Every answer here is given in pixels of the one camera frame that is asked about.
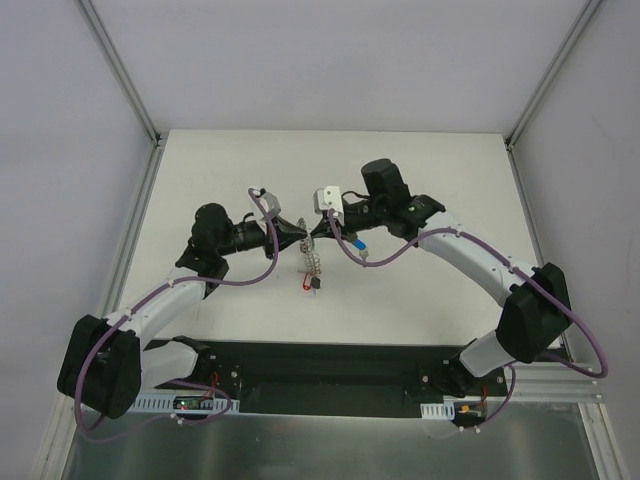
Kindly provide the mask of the red key tag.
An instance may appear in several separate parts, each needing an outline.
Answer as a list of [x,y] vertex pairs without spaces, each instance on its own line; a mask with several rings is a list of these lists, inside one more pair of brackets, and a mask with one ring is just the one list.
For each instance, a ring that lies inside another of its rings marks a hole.
[[310,273],[307,273],[302,282],[302,288],[304,291],[311,291],[314,289],[313,286],[313,276]]

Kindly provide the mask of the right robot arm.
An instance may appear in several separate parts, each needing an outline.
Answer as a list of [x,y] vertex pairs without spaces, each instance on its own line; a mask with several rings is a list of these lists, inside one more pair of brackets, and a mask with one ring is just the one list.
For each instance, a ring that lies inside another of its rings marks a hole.
[[365,164],[361,175],[367,193],[356,203],[346,202],[337,186],[315,191],[314,210],[322,219],[313,237],[343,241],[385,227],[408,246],[455,267],[502,309],[497,327],[465,346],[433,375],[434,382],[473,394],[488,373],[511,362],[537,360],[571,326],[566,280],[559,267],[536,267],[499,252],[466,231],[439,201],[411,194],[389,159]]

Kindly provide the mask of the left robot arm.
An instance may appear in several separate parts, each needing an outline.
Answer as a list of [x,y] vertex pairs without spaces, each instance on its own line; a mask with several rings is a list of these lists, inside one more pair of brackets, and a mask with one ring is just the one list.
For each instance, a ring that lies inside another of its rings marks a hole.
[[227,256],[261,249],[271,261],[306,231],[274,213],[255,211],[233,223],[223,206],[200,207],[187,246],[168,278],[131,307],[105,318],[82,317],[74,326],[57,380],[60,393],[74,401],[74,414],[89,407],[117,419],[138,394],[173,380],[188,388],[215,385],[215,361],[205,344],[177,336],[151,348],[150,342],[187,309],[227,285]]

